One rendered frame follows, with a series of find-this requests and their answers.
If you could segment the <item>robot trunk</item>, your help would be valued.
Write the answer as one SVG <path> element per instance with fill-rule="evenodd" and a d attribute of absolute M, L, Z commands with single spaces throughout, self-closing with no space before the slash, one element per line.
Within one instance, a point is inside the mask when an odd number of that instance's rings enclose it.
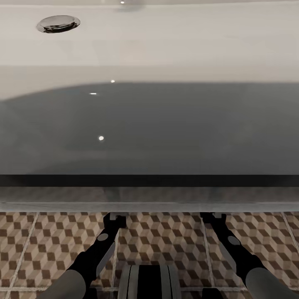
<path fill-rule="evenodd" d="M 181 299 L 174 265 L 125 265 L 118 299 Z"/>

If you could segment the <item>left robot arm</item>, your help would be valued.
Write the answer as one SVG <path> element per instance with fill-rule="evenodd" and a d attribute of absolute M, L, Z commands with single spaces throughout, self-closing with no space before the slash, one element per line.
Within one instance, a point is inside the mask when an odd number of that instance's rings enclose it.
<path fill-rule="evenodd" d="M 104 218 L 105 229 L 85 252 L 54 283 L 36 299 L 83 299 L 92 281 L 100 275 L 115 251 L 115 237 L 119 228 L 126 228 L 129 212 L 109 212 Z"/>

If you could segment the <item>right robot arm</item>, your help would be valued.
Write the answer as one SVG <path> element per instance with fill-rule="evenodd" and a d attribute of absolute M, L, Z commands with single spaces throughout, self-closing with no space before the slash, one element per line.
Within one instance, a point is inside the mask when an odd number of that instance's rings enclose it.
<path fill-rule="evenodd" d="M 231 212 L 200 212 L 203 222 L 210 223 L 217 234 L 221 254 L 241 277 L 253 299 L 299 299 L 299 295 L 273 275 L 257 255 L 241 245 L 225 224 L 226 214 Z"/>

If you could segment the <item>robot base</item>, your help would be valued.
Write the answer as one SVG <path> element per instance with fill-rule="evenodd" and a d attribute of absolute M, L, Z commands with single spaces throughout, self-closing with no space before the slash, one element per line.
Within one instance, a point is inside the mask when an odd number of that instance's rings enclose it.
<path fill-rule="evenodd" d="M 98 299 L 96 288 L 89 288 L 88 291 L 85 293 L 83 299 Z M 223 296 L 215 287 L 203 288 L 202 299 L 223 299 Z"/>

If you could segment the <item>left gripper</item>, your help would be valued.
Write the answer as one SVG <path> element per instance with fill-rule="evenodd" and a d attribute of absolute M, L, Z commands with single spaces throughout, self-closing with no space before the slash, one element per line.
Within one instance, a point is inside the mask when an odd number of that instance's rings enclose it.
<path fill-rule="evenodd" d="M 117 232 L 119 228 L 126 228 L 126 216 L 120 216 L 118 215 L 118 218 L 116 220 L 110 220 L 110 212 L 103 218 L 104 227 L 107 226 L 114 226 L 117 229 Z"/>

